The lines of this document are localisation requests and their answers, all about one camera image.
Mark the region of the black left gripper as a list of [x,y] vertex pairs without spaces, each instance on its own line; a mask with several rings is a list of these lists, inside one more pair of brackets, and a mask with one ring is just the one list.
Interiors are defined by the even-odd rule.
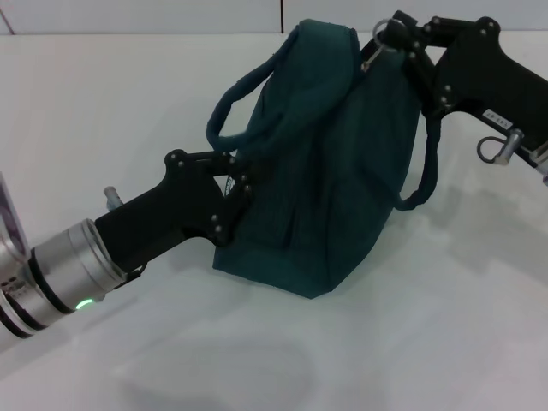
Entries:
[[253,202],[250,161],[228,152],[174,150],[162,181],[95,220],[112,261],[135,270],[182,242],[228,246]]

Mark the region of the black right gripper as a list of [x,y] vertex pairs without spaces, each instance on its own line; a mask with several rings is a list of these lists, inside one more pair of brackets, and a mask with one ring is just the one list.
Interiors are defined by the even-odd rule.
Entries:
[[[406,50],[403,72],[425,116],[441,115],[444,106],[436,91],[445,92],[452,111],[466,112],[506,136],[518,129],[524,134],[521,146],[542,156],[547,151],[547,80],[503,52],[500,32],[489,17],[434,16],[421,26],[397,11],[384,29],[384,44]],[[447,48],[437,73],[426,46]]]

